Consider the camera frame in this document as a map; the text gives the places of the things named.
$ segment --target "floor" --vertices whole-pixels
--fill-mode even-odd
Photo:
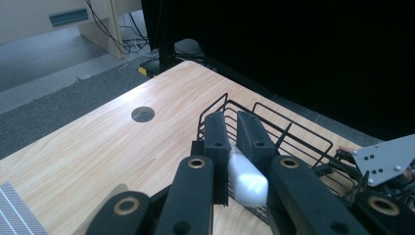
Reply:
[[[142,11],[132,13],[146,35]],[[134,37],[128,16],[119,18],[124,39]],[[0,45],[0,115],[30,103],[80,79],[108,71],[139,56],[152,57],[148,46],[140,53],[128,53],[123,60],[108,54],[79,34],[77,27],[33,36]],[[315,113],[274,95],[271,100],[361,145],[380,140],[351,129],[335,120]]]

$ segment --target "silver metal plate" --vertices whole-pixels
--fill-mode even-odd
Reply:
[[[415,159],[415,134],[355,150],[353,157],[362,175],[369,170],[368,185],[375,187],[403,174]]]
[[[0,185],[0,234],[48,234],[9,182]]]

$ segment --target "gray mat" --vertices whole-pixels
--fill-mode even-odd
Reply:
[[[0,116],[0,160],[80,118],[149,78],[138,58]]]
[[[104,49],[79,36],[77,27],[13,41],[0,46],[0,91],[105,54]],[[19,75],[16,75],[16,70],[20,70]]]

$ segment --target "white block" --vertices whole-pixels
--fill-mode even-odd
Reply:
[[[268,180],[238,147],[231,147],[228,174],[235,201],[245,207],[265,206]]]

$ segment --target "cable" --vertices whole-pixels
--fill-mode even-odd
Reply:
[[[137,26],[137,24],[135,23],[135,21],[134,21],[134,18],[132,17],[132,15],[131,15],[131,13],[129,13],[128,14],[129,15],[129,17],[130,17],[130,20],[132,21],[132,23],[134,24],[134,26],[135,26],[135,29],[137,30],[137,32],[138,32],[138,34],[140,34],[140,36],[147,42],[147,43],[149,43],[149,40],[145,37],[145,36],[143,36],[143,34],[141,33],[141,31],[140,31],[140,29],[138,29],[138,26]]]
[[[86,4],[89,7],[89,10],[91,10],[91,14],[94,18],[94,22],[97,25],[98,28],[100,28],[110,39],[113,40],[115,46],[118,48],[119,52],[123,55],[126,55],[126,53],[124,53],[121,49],[124,48],[127,52],[129,51],[129,48],[125,48],[123,43],[119,42],[118,40],[116,40],[110,33],[110,31],[107,29],[107,27],[104,25],[104,23],[100,20],[100,18],[98,18],[97,14],[95,13],[95,11],[92,9],[92,4],[90,2],[90,0],[85,0]]]
[[[124,15],[122,15],[122,20],[124,21],[124,25],[126,25]],[[138,46],[137,46],[137,41],[135,40],[135,36],[134,36],[135,31],[134,31],[134,29],[133,29],[133,28],[131,28],[131,30],[132,30],[132,40],[134,41],[134,46],[135,46],[135,49],[136,49],[136,50],[137,50],[137,52],[138,52],[138,51],[140,51],[140,49],[138,48]]]
[[[140,38],[134,38],[135,40],[137,40],[137,41],[144,41],[145,42],[145,44],[148,44],[148,42],[147,42],[147,40],[148,40],[148,38],[147,37],[145,37],[145,38],[142,38],[135,30],[134,30],[134,28],[132,27],[132,26],[128,26],[128,25],[121,25],[120,27],[125,27],[125,28],[130,28],[131,30],[133,30],[133,32],[134,32],[134,34],[135,35],[137,35],[137,36],[139,36]]]
[[[157,42],[158,35],[159,35],[159,28],[160,28],[160,21],[161,21],[161,9],[162,9],[162,0],[160,1],[160,8],[159,8],[159,17],[157,19],[157,25],[156,25],[156,33],[155,33],[155,41]]]

